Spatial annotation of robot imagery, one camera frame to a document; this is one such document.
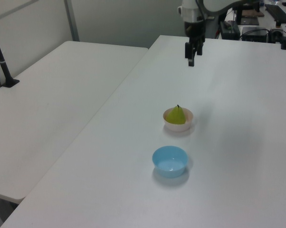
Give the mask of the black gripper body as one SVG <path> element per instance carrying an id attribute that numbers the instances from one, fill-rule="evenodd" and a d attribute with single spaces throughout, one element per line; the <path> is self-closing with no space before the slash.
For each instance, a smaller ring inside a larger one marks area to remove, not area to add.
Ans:
<path id="1" fill-rule="evenodd" d="M 205 42 L 205 21 L 184 22 L 184 29 L 186 36 L 189 38 L 187 43 L 203 44 Z"/>

